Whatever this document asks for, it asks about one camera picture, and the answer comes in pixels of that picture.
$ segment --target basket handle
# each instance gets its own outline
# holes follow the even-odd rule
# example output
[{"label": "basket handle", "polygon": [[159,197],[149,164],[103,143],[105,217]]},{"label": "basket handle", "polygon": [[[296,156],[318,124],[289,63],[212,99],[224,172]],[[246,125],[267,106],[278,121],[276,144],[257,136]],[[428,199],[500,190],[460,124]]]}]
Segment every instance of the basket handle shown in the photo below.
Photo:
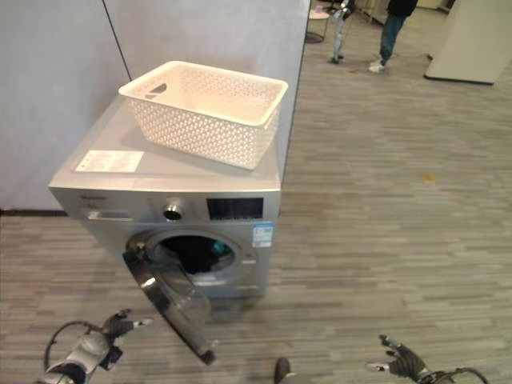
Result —
[{"label": "basket handle", "polygon": [[156,98],[160,94],[163,94],[167,90],[167,84],[164,82],[160,84],[159,86],[156,86],[152,90],[150,90],[148,93],[146,93],[146,98],[151,100],[152,98]]}]

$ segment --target washing machine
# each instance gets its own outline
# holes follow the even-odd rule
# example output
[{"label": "washing machine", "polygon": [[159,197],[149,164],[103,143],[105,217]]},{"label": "washing machine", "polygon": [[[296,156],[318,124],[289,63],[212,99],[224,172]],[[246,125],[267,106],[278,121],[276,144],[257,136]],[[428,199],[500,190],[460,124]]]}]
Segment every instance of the washing machine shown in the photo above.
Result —
[{"label": "washing machine", "polygon": [[263,295],[281,180],[275,145],[249,171],[148,142],[116,98],[50,183],[205,363],[209,298]]}]

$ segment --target sneaker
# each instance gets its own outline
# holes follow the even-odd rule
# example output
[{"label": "sneaker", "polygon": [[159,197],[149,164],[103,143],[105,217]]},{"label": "sneaker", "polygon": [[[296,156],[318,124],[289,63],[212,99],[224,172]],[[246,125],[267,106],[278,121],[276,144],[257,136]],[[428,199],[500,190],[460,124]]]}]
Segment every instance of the sneaker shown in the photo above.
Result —
[{"label": "sneaker", "polygon": [[381,66],[382,65],[382,59],[381,58],[378,58],[377,60],[375,60],[374,62],[371,62],[370,63],[370,66]]},{"label": "sneaker", "polygon": [[290,361],[287,358],[279,358],[275,363],[274,384],[279,384],[290,373]]},{"label": "sneaker", "polygon": [[378,74],[378,73],[384,71],[385,68],[386,68],[386,66],[382,65],[379,61],[379,62],[377,62],[377,64],[371,63],[370,67],[368,69],[370,70],[370,72],[374,72],[375,74]]}]

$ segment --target machine top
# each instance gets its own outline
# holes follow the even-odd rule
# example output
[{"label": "machine top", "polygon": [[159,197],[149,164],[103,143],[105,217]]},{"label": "machine top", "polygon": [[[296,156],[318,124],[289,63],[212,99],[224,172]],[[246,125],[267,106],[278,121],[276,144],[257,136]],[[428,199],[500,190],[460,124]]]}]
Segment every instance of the machine top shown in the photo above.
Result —
[{"label": "machine top", "polygon": [[184,154],[147,141],[117,97],[56,173],[51,188],[174,192],[281,189],[275,144],[255,170]]}]

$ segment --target control knob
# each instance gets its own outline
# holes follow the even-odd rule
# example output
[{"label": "control knob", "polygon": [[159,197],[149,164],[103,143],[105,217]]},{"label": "control knob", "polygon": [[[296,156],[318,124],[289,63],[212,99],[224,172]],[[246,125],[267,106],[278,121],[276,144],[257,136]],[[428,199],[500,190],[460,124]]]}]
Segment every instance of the control knob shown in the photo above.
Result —
[{"label": "control knob", "polygon": [[183,209],[175,204],[169,204],[163,211],[163,215],[166,217],[167,220],[171,222],[176,222],[182,219]]}]

